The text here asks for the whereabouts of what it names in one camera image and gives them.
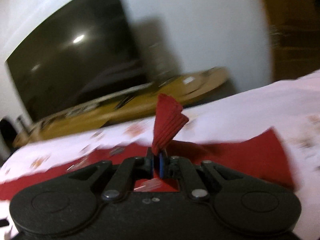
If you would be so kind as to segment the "red garment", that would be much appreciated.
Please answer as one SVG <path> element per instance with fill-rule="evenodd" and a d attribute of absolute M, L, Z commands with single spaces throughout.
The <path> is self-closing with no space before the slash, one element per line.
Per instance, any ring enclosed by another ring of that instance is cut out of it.
<path fill-rule="evenodd" d="M 84 133 L 27 144 L 1 167 L 1 200 L 31 185 L 76 171 L 102 160 L 118 165 L 148 150 L 166 150 L 199 165 L 210 160 L 249 176 L 294 190 L 289 156 L 276 131 L 267 129 L 245 141 L 214 141 L 209 130 L 217 122 L 198 107 L 184 111 L 161 94 L 153 117 Z"/>

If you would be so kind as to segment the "wooden tv stand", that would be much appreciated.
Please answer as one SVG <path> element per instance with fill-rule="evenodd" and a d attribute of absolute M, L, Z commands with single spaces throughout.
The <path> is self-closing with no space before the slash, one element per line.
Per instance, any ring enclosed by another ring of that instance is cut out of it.
<path fill-rule="evenodd" d="M 111 102 L 90 111 L 64 114 L 45 123 L 38 122 L 33 126 L 30 135 L 20 132 L 13 145 L 22 147 L 31 142 L 63 137 L 153 115 L 158 94 L 172 96 L 183 106 L 190 105 L 204 99 L 228 79 L 229 71 L 226 67 L 185 74 L 156 91 L 136 96 L 120 109 L 116 109 L 117 102 Z"/>

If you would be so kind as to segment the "black chair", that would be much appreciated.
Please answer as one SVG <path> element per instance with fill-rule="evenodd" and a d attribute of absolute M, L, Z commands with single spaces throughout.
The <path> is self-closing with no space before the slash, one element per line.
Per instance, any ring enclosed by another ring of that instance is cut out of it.
<path fill-rule="evenodd" d="M 8 120 L 7 118 L 1 119 L 0 129 L 3 141 L 8 147 L 10 154 L 12 155 L 16 151 L 16 148 L 13 146 L 13 144 L 18 133 L 10 120 Z"/>

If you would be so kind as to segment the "black flat screen television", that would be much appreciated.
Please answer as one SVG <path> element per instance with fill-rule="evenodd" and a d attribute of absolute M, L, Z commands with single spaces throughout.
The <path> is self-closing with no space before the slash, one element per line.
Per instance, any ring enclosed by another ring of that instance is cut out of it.
<path fill-rule="evenodd" d="M 72 0 L 7 59 L 34 122 L 150 84 L 121 0 Z"/>

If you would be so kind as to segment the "brown wooden door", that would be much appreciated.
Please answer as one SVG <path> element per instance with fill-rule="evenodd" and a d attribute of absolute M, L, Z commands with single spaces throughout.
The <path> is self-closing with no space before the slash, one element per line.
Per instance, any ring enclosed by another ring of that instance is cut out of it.
<path fill-rule="evenodd" d="M 271 40 L 272 80 L 319 69 L 319 0 L 263 0 Z"/>

